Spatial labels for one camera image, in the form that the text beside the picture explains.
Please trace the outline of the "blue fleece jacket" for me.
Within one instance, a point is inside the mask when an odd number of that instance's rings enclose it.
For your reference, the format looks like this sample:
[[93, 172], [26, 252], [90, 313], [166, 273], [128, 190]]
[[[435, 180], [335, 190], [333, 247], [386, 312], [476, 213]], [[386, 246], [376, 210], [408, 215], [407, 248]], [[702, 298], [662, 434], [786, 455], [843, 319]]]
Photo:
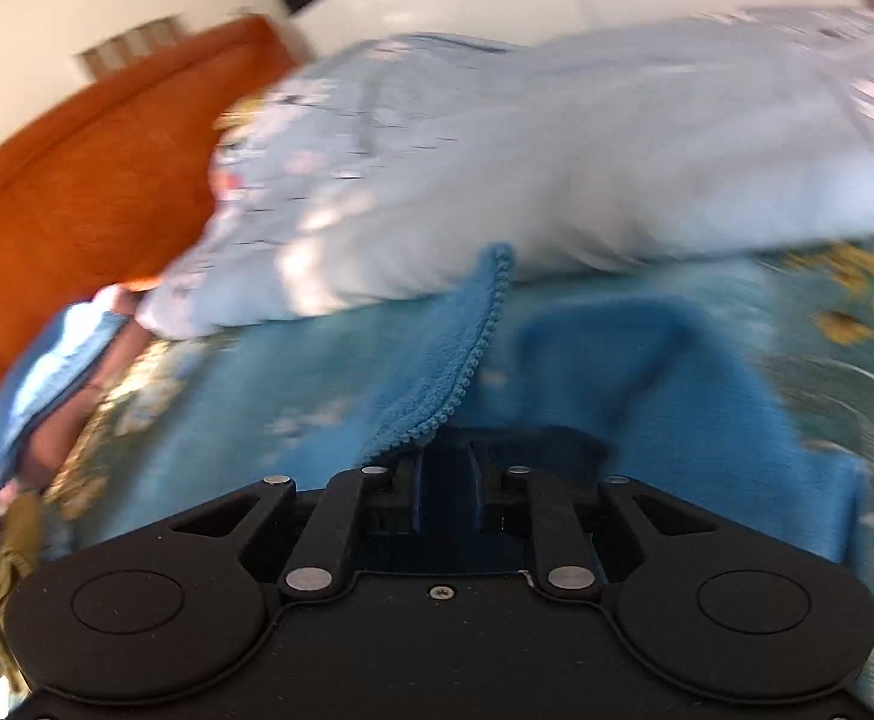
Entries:
[[801, 550], [860, 564], [868, 484], [807, 450], [779, 395], [699, 305], [587, 286], [519, 289], [485, 252], [439, 298], [307, 320], [281, 383], [276, 470], [305, 489], [451, 431], [583, 449], [573, 477], [624, 475]]

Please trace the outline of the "white blue folded clothes pile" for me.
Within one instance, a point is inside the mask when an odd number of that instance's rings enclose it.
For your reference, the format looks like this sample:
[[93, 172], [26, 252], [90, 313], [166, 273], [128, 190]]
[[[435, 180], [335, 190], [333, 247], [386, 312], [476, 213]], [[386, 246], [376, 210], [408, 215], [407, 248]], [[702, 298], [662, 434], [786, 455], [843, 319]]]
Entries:
[[38, 423], [90, 379], [139, 301], [136, 291], [112, 284], [64, 307], [10, 366], [0, 383], [0, 486], [17, 473]]

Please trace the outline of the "teal floral bed blanket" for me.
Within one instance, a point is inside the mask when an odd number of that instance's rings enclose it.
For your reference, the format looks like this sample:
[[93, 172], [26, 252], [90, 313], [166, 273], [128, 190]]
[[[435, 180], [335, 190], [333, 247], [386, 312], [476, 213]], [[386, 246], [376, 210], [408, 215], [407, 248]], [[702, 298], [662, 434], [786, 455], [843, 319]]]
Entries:
[[[864, 573], [874, 245], [580, 275], [154, 341], [51, 504], [90, 546], [263, 476], [411, 457], [414, 525], [474, 533], [485, 473], [624, 475]], [[864, 673], [874, 707], [874, 653]]]

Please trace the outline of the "mustard knit sweater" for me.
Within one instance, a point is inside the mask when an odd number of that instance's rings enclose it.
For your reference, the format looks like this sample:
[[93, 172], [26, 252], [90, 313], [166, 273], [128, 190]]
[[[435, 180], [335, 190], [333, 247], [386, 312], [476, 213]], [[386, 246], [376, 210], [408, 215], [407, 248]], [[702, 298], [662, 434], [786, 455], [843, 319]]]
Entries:
[[30, 694], [30, 688], [10, 650], [7, 606], [17, 585], [40, 567], [43, 548], [43, 500], [38, 493], [27, 491], [5, 509], [0, 534], [0, 678], [16, 697]]

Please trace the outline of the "light blue floral quilt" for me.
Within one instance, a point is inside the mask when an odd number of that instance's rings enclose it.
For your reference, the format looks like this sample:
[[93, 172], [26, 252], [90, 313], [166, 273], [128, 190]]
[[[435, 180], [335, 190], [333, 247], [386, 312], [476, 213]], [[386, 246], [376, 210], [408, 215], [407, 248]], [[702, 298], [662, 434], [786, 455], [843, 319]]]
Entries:
[[211, 161], [155, 335], [874, 236], [874, 11], [756, 10], [534, 47], [406, 34], [287, 76]]

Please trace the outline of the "orange wooden headboard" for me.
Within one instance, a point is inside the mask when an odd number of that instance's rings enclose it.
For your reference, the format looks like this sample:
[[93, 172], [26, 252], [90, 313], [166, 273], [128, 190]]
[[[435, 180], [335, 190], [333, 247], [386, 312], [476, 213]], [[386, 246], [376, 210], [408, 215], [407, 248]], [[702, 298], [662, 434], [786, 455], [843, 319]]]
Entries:
[[214, 199], [214, 122], [295, 62], [263, 16], [92, 83], [0, 146], [0, 382], [59, 309], [155, 277]]

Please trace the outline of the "wall switch panel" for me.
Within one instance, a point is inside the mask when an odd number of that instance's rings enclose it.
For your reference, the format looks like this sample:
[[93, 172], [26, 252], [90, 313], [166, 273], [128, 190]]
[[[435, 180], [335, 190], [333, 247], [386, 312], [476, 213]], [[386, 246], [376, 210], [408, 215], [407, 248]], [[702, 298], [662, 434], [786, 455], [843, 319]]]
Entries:
[[83, 50], [76, 55], [76, 62], [90, 82], [100, 82], [101, 78], [180, 44], [185, 36], [186, 29], [176, 16], [163, 16]]

